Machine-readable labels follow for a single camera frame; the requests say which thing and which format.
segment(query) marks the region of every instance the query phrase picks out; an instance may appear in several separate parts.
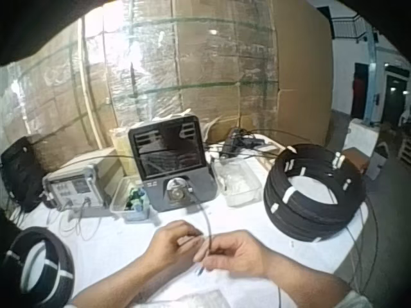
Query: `plastic container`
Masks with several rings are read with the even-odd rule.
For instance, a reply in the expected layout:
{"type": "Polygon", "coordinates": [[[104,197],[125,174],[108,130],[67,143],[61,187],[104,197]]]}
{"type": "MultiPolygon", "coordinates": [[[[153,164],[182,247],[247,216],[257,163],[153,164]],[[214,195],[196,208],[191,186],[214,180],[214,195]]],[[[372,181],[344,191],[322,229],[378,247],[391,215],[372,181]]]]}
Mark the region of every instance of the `plastic container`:
{"type": "Polygon", "coordinates": [[[261,201],[261,182],[242,158],[217,160],[214,173],[229,207],[241,207],[261,201]]]}
{"type": "Polygon", "coordinates": [[[148,219],[150,215],[150,200],[147,194],[143,197],[143,209],[141,211],[126,210],[130,191],[132,189],[143,188],[139,176],[126,176],[121,179],[117,186],[116,193],[110,204],[110,211],[117,217],[123,218],[125,223],[138,223],[148,219]]]}

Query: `coiled black cable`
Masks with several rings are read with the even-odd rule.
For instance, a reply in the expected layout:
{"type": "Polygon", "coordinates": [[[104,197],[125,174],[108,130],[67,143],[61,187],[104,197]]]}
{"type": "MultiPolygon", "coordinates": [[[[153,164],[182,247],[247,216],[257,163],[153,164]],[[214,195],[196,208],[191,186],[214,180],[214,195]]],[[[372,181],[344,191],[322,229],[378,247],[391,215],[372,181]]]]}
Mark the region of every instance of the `coiled black cable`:
{"type": "Polygon", "coordinates": [[[314,144],[285,149],[264,188],[265,209],[271,222],[300,241],[321,241],[341,231],[364,200],[365,186],[359,170],[340,153],[314,144]],[[336,204],[312,200],[294,188],[288,178],[300,175],[327,186],[336,204]]]}
{"type": "Polygon", "coordinates": [[[11,245],[1,267],[2,299],[13,307],[64,307],[74,287],[73,260],[64,244],[45,228],[22,231],[11,245]],[[37,283],[28,291],[20,289],[22,270],[30,250],[44,242],[46,259],[37,283]]]}

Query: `white wall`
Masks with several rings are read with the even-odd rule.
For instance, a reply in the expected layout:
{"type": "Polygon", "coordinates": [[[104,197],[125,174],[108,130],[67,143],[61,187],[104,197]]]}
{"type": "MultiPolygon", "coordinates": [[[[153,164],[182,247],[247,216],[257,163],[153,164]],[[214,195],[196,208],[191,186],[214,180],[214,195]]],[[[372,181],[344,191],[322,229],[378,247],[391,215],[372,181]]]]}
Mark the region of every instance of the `white wall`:
{"type": "MultiPolygon", "coordinates": [[[[329,6],[332,17],[352,17],[356,12],[336,0],[307,0],[314,7],[329,6]]],[[[378,47],[386,51],[377,51],[377,84],[376,93],[380,94],[380,105],[374,107],[372,121],[381,121],[384,109],[385,82],[387,75],[384,64],[395,65],[411,71],[411,65],[403,58],[396,48],[380,35],[378,47]]],[[[333,40],[334,52],[334,87],[332,108],[346,114],[351,113],[353,105],[353,79],[355,63],[369,64],[369,53],[366,42],[354,40],[333,40]]],[[[408,81],[408,91],[411,93],[411,80],[408,81]]],[[[406,108],[411,106],[411,95],[406,97],[406,108]]]]}

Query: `black bag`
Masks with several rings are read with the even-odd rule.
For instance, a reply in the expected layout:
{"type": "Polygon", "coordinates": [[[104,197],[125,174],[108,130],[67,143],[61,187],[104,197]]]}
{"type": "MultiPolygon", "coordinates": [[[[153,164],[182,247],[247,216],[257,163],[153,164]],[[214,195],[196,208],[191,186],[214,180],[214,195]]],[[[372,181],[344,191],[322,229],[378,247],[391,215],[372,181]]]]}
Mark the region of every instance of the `black bag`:
{"type": "Polygon", "coordinates": [[[0,172],[10,198],[21,206],[23,212],[31,212],[39,205],[46,172],[37,161],[27,137],[17,140],[1,154],[0,172]]]}

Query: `device display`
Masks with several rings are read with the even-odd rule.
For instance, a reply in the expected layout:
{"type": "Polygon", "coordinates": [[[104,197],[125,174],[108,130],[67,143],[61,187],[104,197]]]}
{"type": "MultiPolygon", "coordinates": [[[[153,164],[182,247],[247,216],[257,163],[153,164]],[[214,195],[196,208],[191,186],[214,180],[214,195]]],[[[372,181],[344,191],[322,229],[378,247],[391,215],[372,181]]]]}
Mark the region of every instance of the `device display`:
{"type": "Polygon", "coordinates": [[[193,123],[162,125],[134,135],[146,178],[167,175],[202,165],[193,123]]]}
{"type": "Polygon", "coordinates": [[[78,194],[85,194],[90,192],[90,188],[84,178],[78,178],[72,181],[74,189],[78,194]]]}

